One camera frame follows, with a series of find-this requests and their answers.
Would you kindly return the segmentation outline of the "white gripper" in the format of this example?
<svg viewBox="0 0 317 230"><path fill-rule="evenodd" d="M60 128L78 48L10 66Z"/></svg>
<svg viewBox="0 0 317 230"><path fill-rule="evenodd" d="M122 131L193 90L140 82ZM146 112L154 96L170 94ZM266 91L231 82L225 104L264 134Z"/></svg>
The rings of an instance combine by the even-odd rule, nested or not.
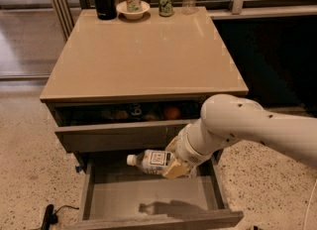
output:
<svg viewBox="0 0 317 230"><path fill-rule="evenodd" d="M188 124L166 146L165 150L175 153L178 159L168 165L162 176L175 179L187 174L190 166L200 166L211 158L210 145L210 134L202 123Z"/></svg>

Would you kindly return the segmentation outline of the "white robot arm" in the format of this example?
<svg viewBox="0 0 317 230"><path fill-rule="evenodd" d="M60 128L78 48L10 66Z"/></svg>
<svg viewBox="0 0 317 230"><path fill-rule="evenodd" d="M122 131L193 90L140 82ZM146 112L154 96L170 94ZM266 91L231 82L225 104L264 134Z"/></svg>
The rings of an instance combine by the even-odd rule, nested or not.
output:
<svg viewBox="0 0 317 230"><path fill-rule="evenodd" d="M162 176L178 178L241 140L267 146L311 168L317 167L317 119L264 110L257 102L228 94L208 98L200 117L168 144L174 154Z"/></svg>

